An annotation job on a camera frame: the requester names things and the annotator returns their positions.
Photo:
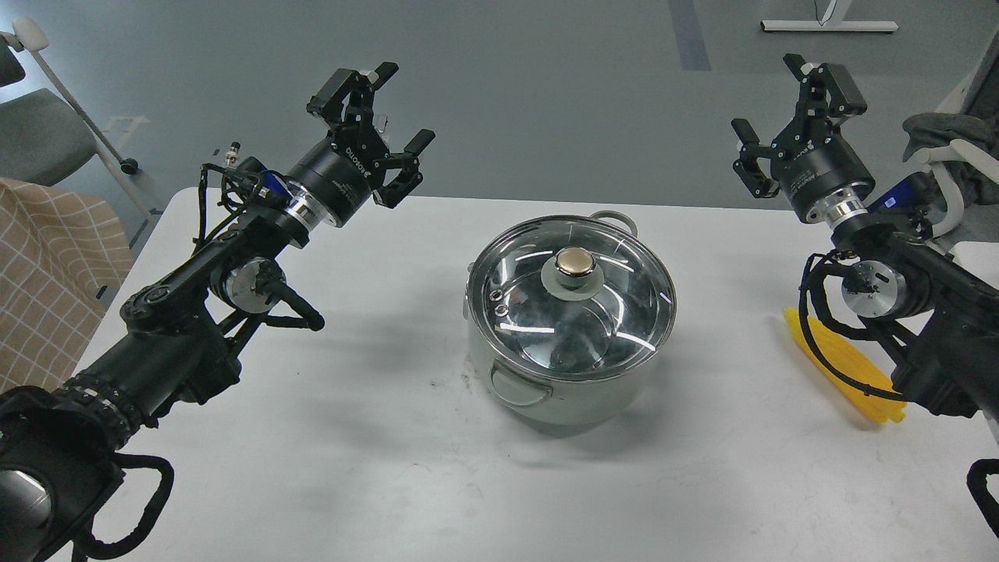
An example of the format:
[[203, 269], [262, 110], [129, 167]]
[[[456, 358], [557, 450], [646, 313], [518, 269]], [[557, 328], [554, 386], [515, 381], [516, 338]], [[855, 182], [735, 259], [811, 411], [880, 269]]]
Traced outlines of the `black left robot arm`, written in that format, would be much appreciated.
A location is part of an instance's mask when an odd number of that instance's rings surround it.
[[307, 111], [327, 135], [285, 173], [229, 147], [203, 164], [199, 229], [188, 260], [129, 297], [127, 334], [93, 364], [47, 391], [2, 394], [2, 559], [113, 560], [150, 534], [172, 491], [168, 460], [125, 454], [140, 429], [175, 402], [204, 404], [238, 383], [238, 356], [261, 326], [324, 327], [290, 288], [277, 257], [311, 231], [342, 227], [368, 200], [396, 207], [422, 182], [421, 130], [393, 152], [375, 125], [375, 93], [397, 72], [339, 69]]

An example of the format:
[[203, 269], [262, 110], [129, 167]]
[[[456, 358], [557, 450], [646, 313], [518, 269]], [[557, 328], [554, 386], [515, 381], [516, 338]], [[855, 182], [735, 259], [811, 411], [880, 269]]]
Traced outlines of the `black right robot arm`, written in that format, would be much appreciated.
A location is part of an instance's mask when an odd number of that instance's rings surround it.
[[[865, 397], [918, 404], [934, 415], [997, 418], [997, 291], [931, 245], [928, 224], [899, 205], [867, 207], [875, 181], [840, 128], [867, 104], [847, 69], [784, 55], [795, 78], [795, 113], [763, 143], [746, 119], [734, 171], [756, 198], [784, 194], [805, 224], [825, 223], [834, 249], [806, 261], [793, 325], [835, 380]], [[894, 363], [891, 389], [832, 364], [809, 323], [877, 343]]]

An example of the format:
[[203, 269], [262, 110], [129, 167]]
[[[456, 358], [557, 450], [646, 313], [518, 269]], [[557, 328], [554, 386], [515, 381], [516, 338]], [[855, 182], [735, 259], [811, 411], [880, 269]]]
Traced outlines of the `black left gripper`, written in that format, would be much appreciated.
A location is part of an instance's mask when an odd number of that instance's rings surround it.
[[[329, 221], [342, 227], [371, 197], [379, 206], [395, 209], [421, 184], [420, 156], [436, 138], [421, 129], [402, 152], [388, 153], [375, 123], [375, 92], [396, 72], [396, 62], [382, 62], [374, 71], [338, 69], [307, 103], [307, 113], [329, 128], [286, 177], [300, 184], [325, 207]], [[386, 154], [371, 160], [361, 152]], [[399, 174], [384, 184], [386, 172]]]

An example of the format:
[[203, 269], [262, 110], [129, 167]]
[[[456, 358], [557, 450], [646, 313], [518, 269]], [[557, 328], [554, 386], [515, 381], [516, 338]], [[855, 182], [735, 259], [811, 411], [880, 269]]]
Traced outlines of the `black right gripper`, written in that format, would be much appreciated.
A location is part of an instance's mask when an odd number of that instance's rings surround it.
[[819, 200], [842, 188], [864, 198], [876, 185], [840, 134], [842, 123], [866, 113], [868, 104], [841, 64], [810, 63], [795, 53], [786, 53], [784, 64], [798, 83], [795, 113], [784, 128], [784, 141], [796, 148], [785, 148], [781, 151], [784, 158], [771, 161], [773, 180], [763, 172], [759, 160], [773, 159], [777, 149], [761, 145], [752, 124], [735, 118], [731, 127], [740, 149], [732, 168], [754, 198], [773, 198], [780, 188], [799, 221], [814, 224], [818, 220], [812, 214]]

